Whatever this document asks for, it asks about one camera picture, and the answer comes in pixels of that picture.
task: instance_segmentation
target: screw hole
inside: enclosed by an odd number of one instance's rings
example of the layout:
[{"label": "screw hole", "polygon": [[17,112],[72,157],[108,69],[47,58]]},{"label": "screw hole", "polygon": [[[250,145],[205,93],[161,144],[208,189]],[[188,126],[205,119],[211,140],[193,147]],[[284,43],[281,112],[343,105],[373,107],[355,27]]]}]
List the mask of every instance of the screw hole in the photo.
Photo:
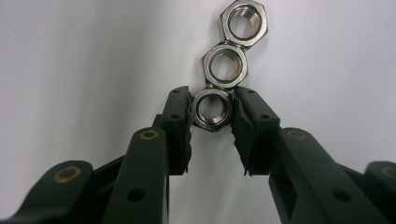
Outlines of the screw hole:
[{"label": "screw hole", "polygon": [[142,201],[146,196],[146,192],[143,189],[136,188],[128,193],[128,200],[132,203]]},{"label": "screw hole", "polygon": [[343,189],[333,189],[332,196],[341,202],[350,202],[351,197],[350,195],[344,191]]},{"label": "screw hole", "polygon": [[304,140],[306,138],[306,135],[304,133],[295,130],[288,131],[288,136],[294,140],[299,140],[299,141]]},{"label": "screw hole", "polygon": [[381,169],[382,174],[385,175],[387,178],[396,179],[396,168],[395,167],[382,167]]},{"label": "screw hole", "polygon": [[145,131],[140,134],[140,137],[145,140],[153,139],[153,138],[156,138],[157,136],[158,136],[158,133],[153,130],[148,130],[148,131]]},{"label": "screw hole", "polygon": [[63,168],[55,174],[54,180],[57,183],[69,182],[81,174],[81,169],[77,166],[71,165]]}]

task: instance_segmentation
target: black plastic part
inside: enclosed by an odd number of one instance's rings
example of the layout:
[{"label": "black plastic part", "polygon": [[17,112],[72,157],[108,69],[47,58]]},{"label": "black plastic part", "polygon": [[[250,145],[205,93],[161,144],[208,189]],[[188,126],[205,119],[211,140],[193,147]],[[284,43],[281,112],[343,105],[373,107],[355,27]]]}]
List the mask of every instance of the black plastic part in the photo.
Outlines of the black plastic part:
[{"label": "black plastic part", "polygon": [[[79,172],[64,171],[77,167]],[[69,180],[60,177],[77,174]],[[85,161],[65,161],[49,169],[32,187],[21,208],[8,220],[0,223],[80,223],[86,213],[86,204],[93,197],[92,166]]]},{"label": "black plastic part", "polygon": [[166,133],[134,133],[102,223],[167,223],[168,167]]},{"label": "black plastic part", "polygon": [[349,178],[360,188],[362,189],[362,185],[363,185],[363,174],[354,171],[344,165],[338,164],[341,169],[343,169],[343,171],[347,174],[347,176],[349,176]]},{"label": "black plastic part", "polygon": [[283,223],[389,223],[310,133],[281,130],[276,154],[284,172],[275,168],[270,187]]},{"label": "black plastic part", "polygon": [[[158,127],[157,115],[154,126]],[[188,171],[191,158],[192,125],[191,94],[189,87],[179,87],[169,92],[163,114],[161,128],[167,134],[170,168],[169,175],[183,175]]]},{"label": "black plastic part", "polygon": [[233,91],[233,135],[250,175],[268,175],[280,118],[260,95],[245,87]]},{"label": "black plastic part", "polygon": [[362,183],[373,204],[388,220],[396,223],[396,164],[389,161],[371,162]]},{"label": "black plastic part", "polygon": [[155,116],[154,121],[152,122],[151,127],[161,128],[161,117],[163,115],[159,114]]},{"label": "black plastic part", "polygon": [[124,156],[121,156],[118,159],[99,167],[93,172],[93,180],[98,190],[92,202],[88,205],[88,212],[84,217],[83,223],[91,224],[101,222],[123,159]]}]

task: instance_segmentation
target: metal nut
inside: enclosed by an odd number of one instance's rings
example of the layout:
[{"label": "metal nut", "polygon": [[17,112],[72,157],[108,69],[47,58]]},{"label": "metal nut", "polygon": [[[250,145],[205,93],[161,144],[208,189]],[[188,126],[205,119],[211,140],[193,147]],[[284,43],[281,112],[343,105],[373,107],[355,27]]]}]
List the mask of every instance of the metal nut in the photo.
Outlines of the metal nut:
[{"label": "metal nut", "polygon": [[[199,111],[200,103],[207,97],[218,97],[221,101],[221,113],[213,119],[205,118]],[[194,115],[194,124],[196,126],[210,132],[218,132],[231,121],[233,116],[233,98],[231,94],[227,94],[225,91],[207,87],[194,96],[192,114]]]},{"label": "metal nut", "polygon": [[[231,19],[238,16],[245,17],[250,21],[253,31],[249,37],[238,37],[231,30]],[[237,46],[250,49],[267,33],[267,31],[265,8],[257,2],[249,0],[235,1],[220,15],[219,33],[222,42],[232,42]]]},{"label": "metal nut", "polygon": [[[233,75],[229,79],[219,79],[213,74],[212,63],[220,56],[229,57],[233,61]],[[232,45],[215,46],[202,58],[202,63],[206,83],[224,90],[232,89],[248,75],[248,62],[244,51]]]}]

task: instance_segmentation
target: hex nut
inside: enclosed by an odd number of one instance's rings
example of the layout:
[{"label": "hex nut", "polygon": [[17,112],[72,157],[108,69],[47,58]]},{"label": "hex nut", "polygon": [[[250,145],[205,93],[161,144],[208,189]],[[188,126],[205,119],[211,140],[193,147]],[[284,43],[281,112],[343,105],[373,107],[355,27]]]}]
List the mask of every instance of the hex nut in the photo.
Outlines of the hex nut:
[{"label": "hex nut", "polygon": [[[229,57],[233,61],[233,75],[228,79],[220,79],[213,74],[212,63],[220,56]],[[245,52],[232,45],[216,45],[202,58],[202,64],[206,84],[212,84],[223,90],[232,89],[248,75],[248,62]]]},{"label": "hex nut", "polygon": [[[237,16],[245,17],[250,21],[253,32],[249,37],[238,37],[231,30],[231,20]],[[235,1],[220,14],[219,34],[221,41],[224,43],[231,42],[245,49],[250,49],[267,32],[268,25],[265,8],[257,2],[250,0]]]},{"label": "hex nut", "polygon": [[[207,119],[199,112],[201,102],[207,97],[219,97],[222,104],[220,115],[213,119]],[[210,132],[218,132],[224,126],[228,125],[233,117],[233,98],[231,94],[227,94],[227,92],[223,90],[206,87],[194,96],[191,110],[195,126]]]}]

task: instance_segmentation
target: white background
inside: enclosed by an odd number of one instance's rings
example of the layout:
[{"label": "white background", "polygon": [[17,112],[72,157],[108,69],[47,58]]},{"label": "white background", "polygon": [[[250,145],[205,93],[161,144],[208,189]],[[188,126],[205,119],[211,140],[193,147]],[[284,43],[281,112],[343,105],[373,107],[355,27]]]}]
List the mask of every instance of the white background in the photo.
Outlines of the white background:
[{"label": "white background", "polygon": [[[269,33],[249,76],[282,118],[363,172],[396,161],[396,2],[261,1]],[[53,165],[97,168],[125,153],[167,94],[205,85],[230,1],[1,1],[0,218]],[[187,175],[171,177],[171,223],[279,223],[266,176],[243,176],[231,129],[192,131]]]}]

